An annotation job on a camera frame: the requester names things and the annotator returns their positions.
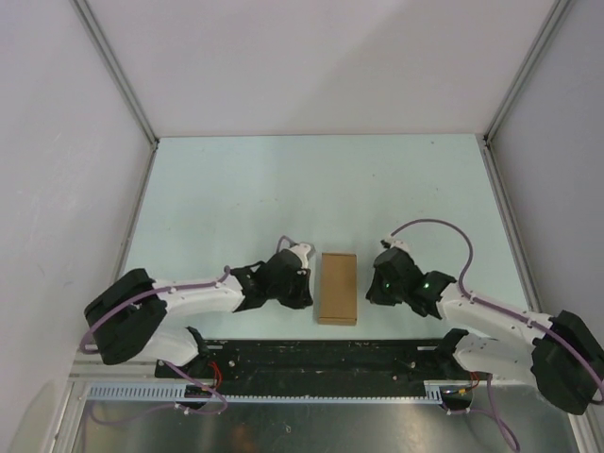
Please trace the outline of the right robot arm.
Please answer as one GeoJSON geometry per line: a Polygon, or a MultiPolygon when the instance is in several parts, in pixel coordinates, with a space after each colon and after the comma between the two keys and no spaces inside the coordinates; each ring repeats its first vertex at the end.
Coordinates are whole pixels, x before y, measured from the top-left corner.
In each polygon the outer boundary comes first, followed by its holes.
{"type": "Polygon", "coordinates": [[[370,303],[406,304],[422,317],[454,324],[435,355],[443,377],[470,371],[523,382],[573,415],[603,401],[603,348],[575,313],[551,316],[481,297],[450,275],[422,272],[397,246],[379,254],[373,269],[370,303]]]}

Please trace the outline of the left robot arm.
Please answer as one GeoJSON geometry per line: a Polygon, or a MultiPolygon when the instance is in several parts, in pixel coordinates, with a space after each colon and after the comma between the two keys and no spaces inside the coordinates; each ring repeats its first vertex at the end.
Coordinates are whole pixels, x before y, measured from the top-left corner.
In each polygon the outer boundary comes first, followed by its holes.
{"type": "Polygon", "coordinates": [[[176,321],[206,312],[255,310],[268,301],[303,310],[312,304],[312,254],[310,244],[294,243],[267,261],[227,267],[214,280],[161,280],[143,268],[130,270],[85,308],[89,329],[80,350],[99,355],[105,365],[145,358],[198,377],[209,365],[203,337],[194,327],[176,327],[176,321]]]}

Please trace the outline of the brown cardboard box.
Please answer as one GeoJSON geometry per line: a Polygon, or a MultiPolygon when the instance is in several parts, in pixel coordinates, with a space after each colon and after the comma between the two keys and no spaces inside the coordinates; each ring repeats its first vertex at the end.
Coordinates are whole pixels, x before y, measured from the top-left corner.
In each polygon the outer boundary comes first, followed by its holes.
{"type": "Polygon", "coordinates": [[[330,326],[355,326],[357,322],[357,256],[323,253],[318,323],[330,326]]]}

